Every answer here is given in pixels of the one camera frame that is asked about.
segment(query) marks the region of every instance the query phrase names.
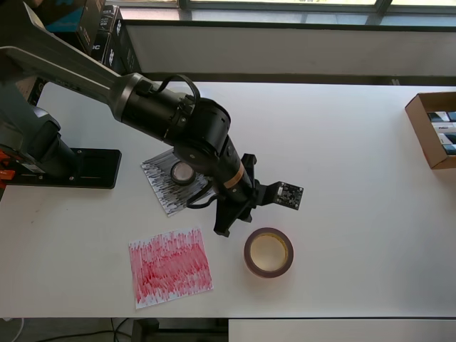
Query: roll of tape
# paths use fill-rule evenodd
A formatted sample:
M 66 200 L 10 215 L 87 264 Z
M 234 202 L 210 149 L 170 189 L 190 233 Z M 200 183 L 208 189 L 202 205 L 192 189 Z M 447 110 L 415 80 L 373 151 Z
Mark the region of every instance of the roll of tape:
M 260 244 L 260 238 L 274 238 L 280 244 L 273 246 L 271 242 Z M 244 247 L 244 259 L 249 270 L 263 278 L 276 278 L 284 274 L 293 263 L 294 250 L 290 239 L 275 228 L 261 228 L 253 232 Z

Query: paper sheet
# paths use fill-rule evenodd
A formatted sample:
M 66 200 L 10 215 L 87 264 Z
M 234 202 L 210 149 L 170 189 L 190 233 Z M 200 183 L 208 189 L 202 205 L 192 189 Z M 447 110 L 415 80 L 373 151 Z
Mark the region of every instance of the paper sheet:
M 172 154 L 172 150 L 168 150 L 141 164 L 168 217 L 186 208 L 187 200 L 202 190 L 208 182 L 207 177 L 197 173 L 196 179 L 191 185 L 183 187 L 175 184 L 171 180 L 170 171 L 172 166 L 178 161 Z M 214 191 L 210 190 L 204 197 L 212 196 L 213 194 Z
M 213 289 L 199 227 L 129 245 L 136 308 Z

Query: white cable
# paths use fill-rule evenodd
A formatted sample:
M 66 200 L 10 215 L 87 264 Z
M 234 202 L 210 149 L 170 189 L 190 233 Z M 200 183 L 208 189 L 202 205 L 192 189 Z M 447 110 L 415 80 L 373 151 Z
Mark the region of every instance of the white cable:
M 17 340 L 17 338 L 19 337 L 19 335 L 21 335 L 22 329 L 24 328 L 24 319 L 23 319 L 23 318 L 21 318 L 21 319 L 22 319 L 21 327 L 20 327 L 19 331 L 17 332 L 16 337 L 13 338 L 13 340 L 12 340 L 11 342 L 14 342 L 15 340 Z

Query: gray wall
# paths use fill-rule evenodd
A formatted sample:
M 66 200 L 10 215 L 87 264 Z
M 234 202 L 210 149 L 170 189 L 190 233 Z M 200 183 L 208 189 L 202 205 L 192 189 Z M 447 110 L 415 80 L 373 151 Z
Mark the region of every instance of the gray wall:
M 145 73 L 456 76 L 456 33 L 129 26 Z

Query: red scribbles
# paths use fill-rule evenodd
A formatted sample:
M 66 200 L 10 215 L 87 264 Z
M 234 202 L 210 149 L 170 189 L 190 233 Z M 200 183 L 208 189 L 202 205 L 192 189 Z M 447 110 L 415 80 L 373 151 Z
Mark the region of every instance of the red scribbles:
M 137 309 L 213 288 L 199 228 L 131 242 L 129 249 Z

